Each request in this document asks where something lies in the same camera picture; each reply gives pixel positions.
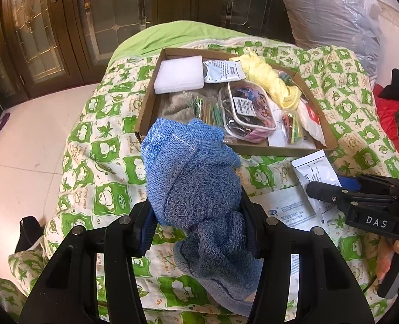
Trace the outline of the person right hand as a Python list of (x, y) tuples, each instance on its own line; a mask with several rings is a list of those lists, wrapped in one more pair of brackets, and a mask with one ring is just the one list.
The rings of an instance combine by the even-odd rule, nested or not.
[(381, 237), (376, 259), (376, 277), (379, 281), (383, 280), (390, 270), (392, 257), (397, 254), (399, 254), (399, 241), (390, 244), (385, 237)]

